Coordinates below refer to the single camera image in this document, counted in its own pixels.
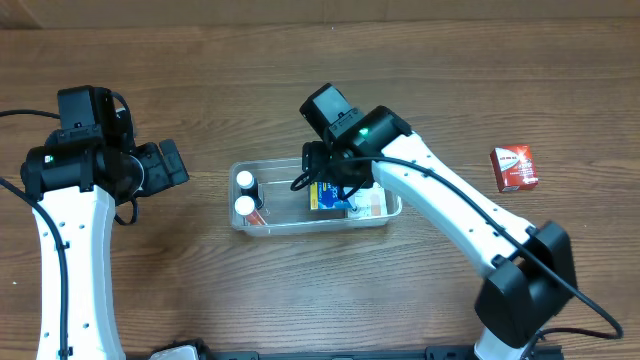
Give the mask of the blue yellow box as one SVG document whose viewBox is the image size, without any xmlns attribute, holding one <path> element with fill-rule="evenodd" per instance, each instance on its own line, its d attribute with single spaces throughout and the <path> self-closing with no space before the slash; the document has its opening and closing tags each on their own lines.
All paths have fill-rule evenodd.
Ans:
<svg viewBox="0 0 640 360">
<path fill-rule="evenodd" d="M 309 185 L 309 204 L 311 211 L 350 210 L 352 204 L 341 196 L 344 190 L 325 182 L 313 182 Z"/>
</svg>

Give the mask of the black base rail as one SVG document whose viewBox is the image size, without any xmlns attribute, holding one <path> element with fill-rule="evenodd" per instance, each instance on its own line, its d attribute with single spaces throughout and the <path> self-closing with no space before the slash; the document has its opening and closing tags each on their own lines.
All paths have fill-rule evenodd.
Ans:
<svg viewBox="0 0 640 360">
<path fill-rule="evenodd" d="M 194 345 L 196 359 L 212 360 L 472 360 L 477 359 L 472 345 L 428 346 L 424 350 L 356 351 L 356 352 L 297 352 L 260 354 L 256 351 L 216 352 L 202 339 L 173 342 L 164 350 L 178 345 Z"/>
</svg>

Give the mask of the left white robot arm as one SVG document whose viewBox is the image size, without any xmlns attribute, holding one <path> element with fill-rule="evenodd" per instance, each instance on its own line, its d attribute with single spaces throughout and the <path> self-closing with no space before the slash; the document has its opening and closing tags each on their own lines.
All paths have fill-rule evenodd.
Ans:
<svg viewBox="0 0 640 360">
<path fill-rule="evenodd" d="M 31 149 L 21 169 L 41 251 L 40 359 L 123 359 L 111 236 L 118 205 L 184 183 L 175 142 L 92 139 Z"/>
</svg>

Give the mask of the red small box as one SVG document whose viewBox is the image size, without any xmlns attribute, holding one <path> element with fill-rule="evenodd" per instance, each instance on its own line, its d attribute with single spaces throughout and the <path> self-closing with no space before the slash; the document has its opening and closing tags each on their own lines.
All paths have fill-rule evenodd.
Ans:
<svg viewBox="0 0 640 360">
<path fill-rule="evenodd" d="M 532 190 L 539 177 L 531 148 L 526 144 L 496 147 L 490 153 L 498 191 Z"/>
</svg>

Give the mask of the orange bottle white cap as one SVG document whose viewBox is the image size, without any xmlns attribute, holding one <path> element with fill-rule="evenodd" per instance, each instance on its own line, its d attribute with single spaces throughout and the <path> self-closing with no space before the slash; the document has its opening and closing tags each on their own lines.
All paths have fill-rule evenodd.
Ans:
<svg viewBox="0 0 640 360">
<path fill-rule="evenodd" d="M 258 212 L 254 199 L 250 196 L 240 196 L 234 202 L 235 212 L 242 216 L 250 225 L 266 225 L 265 219 Z"/>
</svg>

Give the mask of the black bottle white cap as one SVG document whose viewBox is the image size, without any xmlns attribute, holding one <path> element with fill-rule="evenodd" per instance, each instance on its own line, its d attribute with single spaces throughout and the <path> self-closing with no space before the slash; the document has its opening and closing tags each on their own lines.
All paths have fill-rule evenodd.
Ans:
<svg viewBox="0 0 640 360">
<path fill-rule="evenodd" d="M 261 209 L 263 207 L 264 202 L 260 193 L 259 182 L 251 172 L 246 170 L 240 171 L 236 175 L 236 184 L 240 188 L 240 192 L 243 196 L 249 196 L 253 199 L 257 209 Z"/>
</svg>

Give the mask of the clear plastic container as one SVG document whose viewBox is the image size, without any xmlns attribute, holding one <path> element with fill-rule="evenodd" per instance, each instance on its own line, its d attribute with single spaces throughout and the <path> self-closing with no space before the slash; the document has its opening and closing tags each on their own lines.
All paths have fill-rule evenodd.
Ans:
<svg viewBox="0 0 640 360">
<path fill-rule="evenodd" d="M 257 178 L 259 194 L 264 206 L 258 213 L 263 225 L 249 223 L 234 209 L 241 196 L 237 175 L 250 172 Z M 253 237 L 284 236 L 323 231 L 342 231 L 355 228 L 386 225 L 402 211 L 402 200 L 388 190 L 380 191 L 379 215 L 363 209 L 364 200 L 356 195 L 351 199 L 358 206 L 353 209 L 313 210 L 307 189 L 292 192 L 290 185 L 302 172 L 299 158 L 238 162 L 231 166 L 229 175 L 229 216 L 231 226 Z"/>
</svg>

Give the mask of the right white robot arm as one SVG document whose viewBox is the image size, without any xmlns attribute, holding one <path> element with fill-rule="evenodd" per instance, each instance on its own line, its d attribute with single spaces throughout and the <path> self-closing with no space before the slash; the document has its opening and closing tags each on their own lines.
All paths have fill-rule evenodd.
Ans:
<svg viewBox="0 0 640 360">
<path fill-rule="evenodd" d="M 554 222 L 537 228 L 496 205 L 435 157 L 410 125 L 379 106 L 308 101 L 300 108 L 319 138 L 303 148 L 303 173 L 346 187 L 379 184 L 407 201 L 469 259 L 483 283 L 475 312 L 484 326 L 478 359 L 527 359 L 547 323 L 577 295 L 571 242 Z"/>
</svg>

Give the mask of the white plaster box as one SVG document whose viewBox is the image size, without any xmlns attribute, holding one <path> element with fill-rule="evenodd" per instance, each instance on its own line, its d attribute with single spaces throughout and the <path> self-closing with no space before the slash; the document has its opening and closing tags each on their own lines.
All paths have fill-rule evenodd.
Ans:
<svg viewBox="0 0 640 360">
<path fill-rule="evenodd" d="M 360 189 L 348 199 L 352 206 L 347 211 L 348 218 L 370 218 L 388 214 L 385 190 L 373 183 L 371 188 Z"/>
</svg>

